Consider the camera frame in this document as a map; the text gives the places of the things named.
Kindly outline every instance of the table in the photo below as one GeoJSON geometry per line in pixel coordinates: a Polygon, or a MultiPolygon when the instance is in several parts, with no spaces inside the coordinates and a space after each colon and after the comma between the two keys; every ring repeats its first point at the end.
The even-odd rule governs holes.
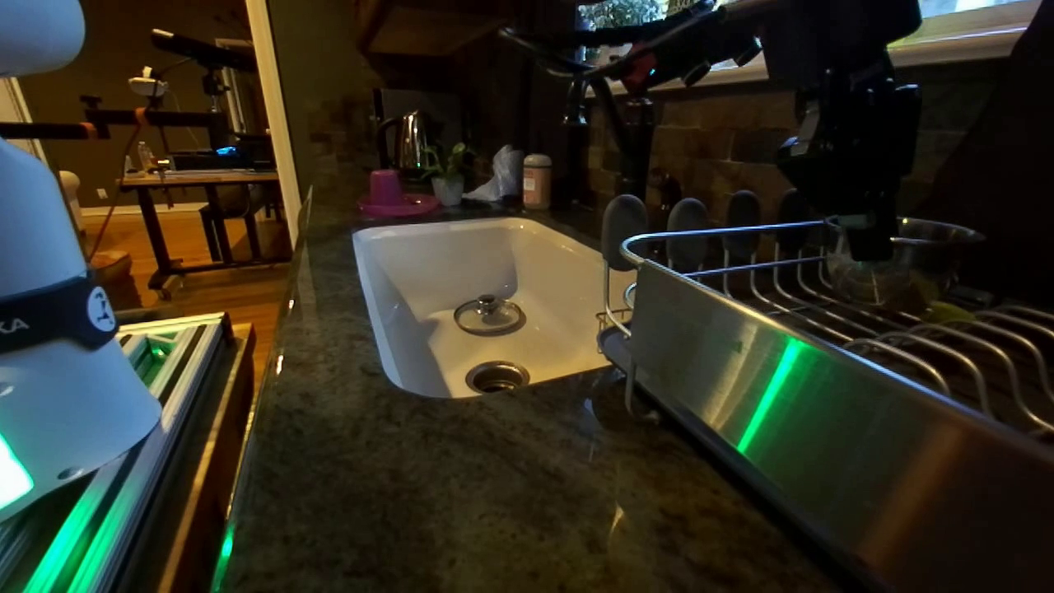
{"type": "MultiPolygon", "coordinates": [[[[164,229],[162,229],[162,221],[158,221],[158,211],[155,211],[155,191],[164,191],[164,189],[204,189],[211,215],[222,215],[222,195],[216,195],[222,184],[269,184],[269,189],[275,189],[275,171],[254,171],[254,168],[194,168],[192,171],[188,168],[188,171],[126,176],[126,177],[114,180],[118,191],[135,191],[139,195],[139,211],[140,211],[144,233],[151,239],[155,263],[158,263],[158,269],[147,279],[151,289],[162,289],[169,282],[169,275],[173,275],[173,272],[240,266],[235,261],[235,252],[232,252],[232,239],[226,239],[225,221],[204,227],[209,237],[216,239],[216,261],[194,263],[194,266],[179,266],[169,256],[164,229]]],[[[248,233],[249,233],[249,243],[254,243],[254,261],[249,263],[259,263],[259,246],[256,246],[254,224],[248,227],[248,233]]]]}

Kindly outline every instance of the white sink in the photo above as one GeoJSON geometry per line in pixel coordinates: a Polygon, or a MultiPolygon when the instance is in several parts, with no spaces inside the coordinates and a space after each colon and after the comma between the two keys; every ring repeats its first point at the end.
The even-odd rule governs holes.
{"type": "Polygon", "coordinates": [[[353,233],[360,282],[385,377],[414,394],[473,398],[467,377],[517,366],[549,381],[609,366],[596,347],[603,310],[603,256],[527,217],[393,224],[353,233]],[[525,325],[476,335],[457,307],[504,297],[525,325]]]}

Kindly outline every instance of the drain strainer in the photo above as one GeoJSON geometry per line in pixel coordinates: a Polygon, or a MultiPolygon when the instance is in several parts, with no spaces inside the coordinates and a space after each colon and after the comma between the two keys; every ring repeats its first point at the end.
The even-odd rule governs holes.
{"type": "Polygon", "coordinates": [[[504,335],[527,322],[527,313],[517,303],[506,303],[494,292],[467,299],[453,310],[453,318],[465,333],[473,335],[504,335]]]}
{"type": "Polygon", "coordinates": [[[525,366],[517,363],[504,363],[504,358],[494,358],[494,363],[482,363],[473,366],[465,381],[473,389],[473,392],[521,392],[529,384],[529,377],[525,366]]]}

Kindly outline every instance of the kitchen counter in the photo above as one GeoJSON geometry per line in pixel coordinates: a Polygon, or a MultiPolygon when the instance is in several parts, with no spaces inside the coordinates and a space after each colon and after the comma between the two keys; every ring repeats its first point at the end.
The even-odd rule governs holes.
{"type": "Polygon", "coordinates": [[[306,204],[225,591],[837,591],[594,377],[470,403],[400,392],[353,269],[353,196],[306,204]]]}

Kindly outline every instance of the stainless steel dish rack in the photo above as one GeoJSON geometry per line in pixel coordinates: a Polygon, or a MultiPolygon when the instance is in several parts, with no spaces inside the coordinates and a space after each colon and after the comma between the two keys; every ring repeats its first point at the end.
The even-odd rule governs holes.
{"type": "Polygon", "coordinates": [[[621,239],[632,381],[895,591],[1054,591],[1054,313],[845,299],[818,229],[621,239]]]}

